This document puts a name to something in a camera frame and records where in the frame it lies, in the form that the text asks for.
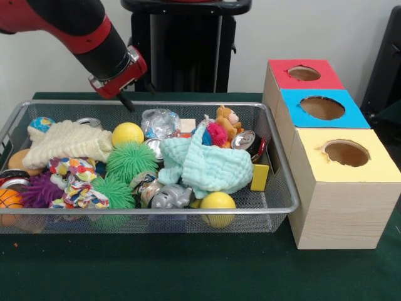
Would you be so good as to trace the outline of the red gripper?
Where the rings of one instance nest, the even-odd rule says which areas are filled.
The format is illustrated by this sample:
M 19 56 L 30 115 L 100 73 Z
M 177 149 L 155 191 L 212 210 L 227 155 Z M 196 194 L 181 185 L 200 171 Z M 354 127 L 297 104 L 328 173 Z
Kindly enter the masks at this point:
M 140 52 L 133 46 L 127 47 L 128 63 L 117 76 L 108 80 L 99 80 L 91 75 L 88 80 L 92 88 L 103 98 L 116 97 L 129 112 L 135 111 L 135 106 L 121 91 L 128 84 L 139 80 L 147 72 L 147 64 Z M 155 94 L 155 88 L 148 79 L 144 80 L 144 86 L 151 94 Z

